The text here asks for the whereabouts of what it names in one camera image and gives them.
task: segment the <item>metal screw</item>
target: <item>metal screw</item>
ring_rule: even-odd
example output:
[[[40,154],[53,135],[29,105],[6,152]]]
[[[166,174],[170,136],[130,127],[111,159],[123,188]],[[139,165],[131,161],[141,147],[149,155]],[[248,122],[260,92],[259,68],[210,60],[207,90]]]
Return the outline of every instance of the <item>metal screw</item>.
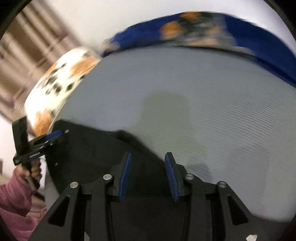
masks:
[[[103,176],[104,180],[110,180],[112,178],[111,174],[106,174]]]
[[[71,188],[76,188],[76,187],[78,187],[78,182],[72,182],[72,183],[70,184],[70,187],[71,187]]]
[[[218,182],[218,185],[219,185],[219,187],[221,187],[221,188],[225,188],[225,187],[227,187],[226,182]]]
[[[185,177],[186,177],[186,179],[188,179],[188,180],[192,180],[192,179],[194,178],[193,174],[191,174],[191,173],[186,174]]]

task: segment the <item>pink sleeve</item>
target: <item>pink sleeve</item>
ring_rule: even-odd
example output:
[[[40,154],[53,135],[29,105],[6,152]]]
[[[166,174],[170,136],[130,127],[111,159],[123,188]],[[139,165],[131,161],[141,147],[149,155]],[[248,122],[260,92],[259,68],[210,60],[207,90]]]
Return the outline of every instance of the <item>pink sleeve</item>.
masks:
[[[30,185],[14,170],[9,183],[0,185],[0,207],[25,217],[31,209],[33,194]]]

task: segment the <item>blue fabric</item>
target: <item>blue fabric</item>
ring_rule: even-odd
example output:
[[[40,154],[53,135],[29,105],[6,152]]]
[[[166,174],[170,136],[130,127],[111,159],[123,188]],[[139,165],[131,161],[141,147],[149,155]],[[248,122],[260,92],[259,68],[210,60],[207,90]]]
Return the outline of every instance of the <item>blue fabric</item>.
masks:
[[[164,42],[247,52],[260,66],[296,87],[296,58],[279,38],[249,22],[219,13],[184,12],[133,25],[105,42],[102,57]]]

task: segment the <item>gray fabric surface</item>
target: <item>gray fabric surface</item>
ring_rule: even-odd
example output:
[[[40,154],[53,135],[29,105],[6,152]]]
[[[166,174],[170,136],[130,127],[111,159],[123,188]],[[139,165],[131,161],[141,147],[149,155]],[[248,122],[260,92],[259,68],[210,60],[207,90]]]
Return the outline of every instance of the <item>gray fabric surface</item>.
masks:
[[[104,58],[57,119],[125,129],[171,151],[206,182],[226,181],[258,216],[296,213],[296,89],[215,50],[146,47]]]

